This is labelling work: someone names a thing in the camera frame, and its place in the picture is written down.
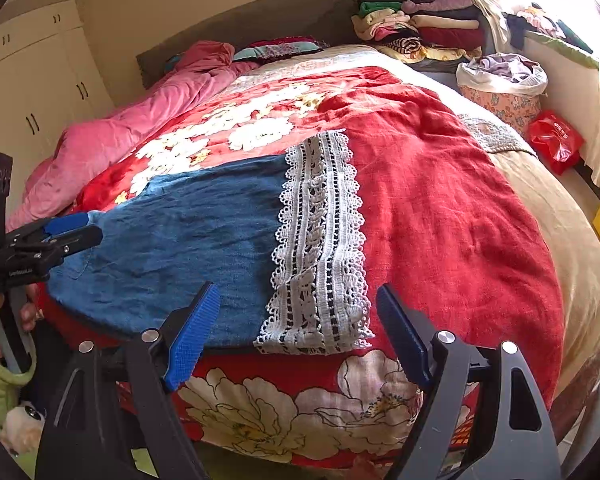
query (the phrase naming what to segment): laundry basket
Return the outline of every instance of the laundry basket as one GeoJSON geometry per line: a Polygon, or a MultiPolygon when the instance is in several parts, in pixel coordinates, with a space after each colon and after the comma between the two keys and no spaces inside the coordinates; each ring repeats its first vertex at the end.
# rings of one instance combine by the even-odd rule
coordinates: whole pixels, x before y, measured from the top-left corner
{"type": "Polygon", "coordinates": [[[456,78],[464,97],[492,112],[523,137],[541,111],[540,95],[547,85],[542,67],[519,54],[492,54],[461,63],[456,78]],[[507,70],[510,76],[501,75],[507,70]]]}

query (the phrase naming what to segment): cabinet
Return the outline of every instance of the cabinet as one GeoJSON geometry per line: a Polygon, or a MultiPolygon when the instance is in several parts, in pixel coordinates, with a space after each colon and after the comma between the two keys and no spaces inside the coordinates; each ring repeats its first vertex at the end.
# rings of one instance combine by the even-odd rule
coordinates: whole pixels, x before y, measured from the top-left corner
{"type": "Polygon", "coordinates": [[[62,131],[112,108],[74,2],[0,25],[0,152],[13,157],[7,214],[21,203],[32,170],[53,155],[62,131]]]}
{"type": "Polygon", "coordinates": [[[88,104],[89,117],[104,117],[113,110],[113,102],[91,56],[84,31],[74,28],[62,33],[61,37],[67,61],[75,76],[76,93],[88,104]]]}
{"type": "Polygon", "coordinates": [[[81,25],[73,0],[16,16],[0,24],[0,60],[32,43],[81,25]]]}

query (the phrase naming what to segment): white plastic bag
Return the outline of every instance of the white plastic bag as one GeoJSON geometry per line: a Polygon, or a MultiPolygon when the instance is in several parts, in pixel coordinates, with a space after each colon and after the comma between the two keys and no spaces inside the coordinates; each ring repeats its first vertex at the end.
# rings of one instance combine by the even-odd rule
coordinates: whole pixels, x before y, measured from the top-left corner
{"type": "MultiPolygon", "coordinates": [[[[484,56],[484,58],[496,58],[500,62],[502,62],[503,59],[509,59],[511,61],[523,60],[528,63],[533,63],[526,57],[520,56],[520,54],[493,54],[492,56],[484,56]]],[[[456,70],[458,86],[467,86],[474,90],[496,94],[525,96],[537,96],[546,89],[548,82],[546,73],[538,63],[533,63],[530,75],[527,75],[519,82],[513,82],[508,78],[485,70],[480,66],[481,59],[483,58],[475,58],[469,63],[461,63],[458,65],[458,69],[456,70]]]]}

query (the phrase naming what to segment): red plastic bag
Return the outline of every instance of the red plastic bag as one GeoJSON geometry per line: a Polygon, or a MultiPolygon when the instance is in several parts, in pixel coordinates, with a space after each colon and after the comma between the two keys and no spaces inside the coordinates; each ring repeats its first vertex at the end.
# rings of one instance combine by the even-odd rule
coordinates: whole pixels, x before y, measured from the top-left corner
{"type": "Polygon", "coordinates": [[[529,144],[558,175],[580,158],[578,150],[584,139],[573,126],[551,110],[540,112],[529,124],[526,134],[529,144]]]}

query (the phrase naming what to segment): stack of folded clothes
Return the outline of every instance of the stack of folded clothes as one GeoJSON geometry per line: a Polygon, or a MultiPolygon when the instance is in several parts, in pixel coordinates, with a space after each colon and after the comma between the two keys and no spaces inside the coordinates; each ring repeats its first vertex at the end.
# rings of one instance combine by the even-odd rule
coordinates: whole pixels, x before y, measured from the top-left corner
{"type": "Polygon", "coordinates": [[[360,12],[351,17],[356,35],[401,62],[482,55],[481,12],[471,0],[358,1],[360,12]]]}

